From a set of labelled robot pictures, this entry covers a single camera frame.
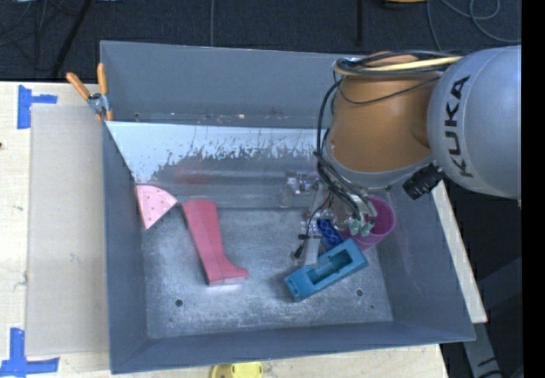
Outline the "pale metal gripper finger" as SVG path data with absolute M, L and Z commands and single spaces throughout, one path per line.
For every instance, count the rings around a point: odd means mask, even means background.
M 320 233 L 316 221 L 312 220 L 308 226 L 303 250 L 303 264 L 314 265 L 318 259 L 320 247 Z
M 308 209 L 308 221 L 311 222 L 316 216 L 320 215 L 323 207 L 327 204 L 327 191 L 318 189 L 315 191 L 313 200 Z

